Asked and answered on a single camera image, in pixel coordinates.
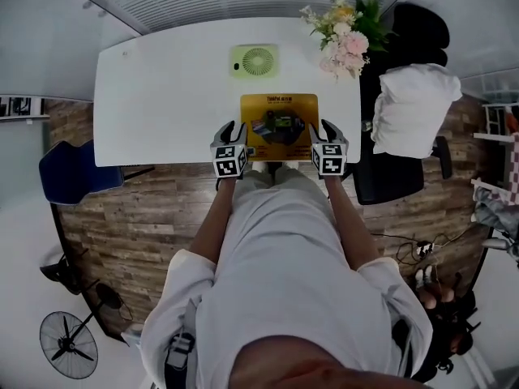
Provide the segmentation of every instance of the wood plank flooring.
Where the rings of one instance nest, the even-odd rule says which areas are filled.
[[[89,141],[92,133],[92,105],[68,101],[45,102],[50,115],[51,141],[66,140],[75,145]],[[441,177],[435,158],[423,162],[425,188],[404,199],[362,207],[355,197],[353,179],[344,186],[373,233],[412,237],[445,243],[462,233],[470,224],[473,211],[470,179],[486,168],[487,154],[472,133],[483,128],[484,113],[473,98],[464,96],[455,102],[445,119],[441,134],[449,142],[453,158],[453,177]],[[139,168],[125,168],[133,173]],[[317,180],[311,165],[302,165],[308,177]],[[75,207],[59,207],[67,240],[76,254],[89,251],[76,263],[84,274],[84,283],[100,279],[122,297],[133,319],[142,323],[157,304],[166,270],[177,250],[188,248],[215,196],[210,163],[157,165],[151,173],[129,180],[123,187],[89,195]],[[468,231],[458,241],[446,245],[431,256],[439,275],[449,284],[454,273],[463,275],[460,291],[471,282],[481,253],[481,241],[488,229],[482,226]],[[408,242],[395,237],[376,237],[382,254],[395,257],[398,247]],[[403,246],[403,258],[409,251]],[[411,276],[416,267],[411,255],[403,258],[401,271]],[[130,321],[126,307],[117,311],[101,310],[107,327],[119,333]]]

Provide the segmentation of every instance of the white cloth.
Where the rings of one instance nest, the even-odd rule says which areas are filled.
[[[429,157],[452,102],[462,97],[460,80],[446,68],[428,63],[389,70],[380,76],[375,103],[375,154]]]
[[[265,336],[297,336],[344,366],[397,374],[401,350],[389,306],[410,326],[414,373],[431,342],[431,324],[397,264],[383,258],[352,271],[326,198],[305,190],[255,190],[235,199],[217,267],[186,250],[172,258],[141,340],[144,367],[161,388],[165,349],[188,301],[200,297],[202,388],[227,387],[240,350]]]

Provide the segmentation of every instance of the green fan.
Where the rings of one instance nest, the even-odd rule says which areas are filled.
[[[277,46],[234,46],[230,61],[234,78],[272,78],[278,70]]]

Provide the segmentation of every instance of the person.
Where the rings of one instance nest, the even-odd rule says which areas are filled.
[[[422,387],[401,376],[420,368],[431,323],[341,179],[324,178],[328,202],[294,164],[273,179],[252,167],[221,179],[190,249],[171,259],[141,338],[158,387],[181,355],[173,370],[187,370],[187,387]]]
[[[447,370],[449,374],[453,369],[449,358],[454,354],[462,356],[467,353],[474,341],[466,327],[458,322],[455,314],[452,314],[454,290],[442,286],[439,281],[433,281],[432,265],[418,269],[414,277],[418,299],[423,304],[433,328],[429,352],[422,367],[413,376],[414,380],[425,383],[436,376],[438,368]]]

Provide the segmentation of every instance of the blue chair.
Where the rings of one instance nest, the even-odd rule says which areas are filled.
[[[49,202],[76,205],[89,193],[120,187],[125,179],[153,170],[145,169],[124,177],[118,166],[97,167],[94,142],[75,147],[66,141],[56,144],[40,160],[40,177]]]

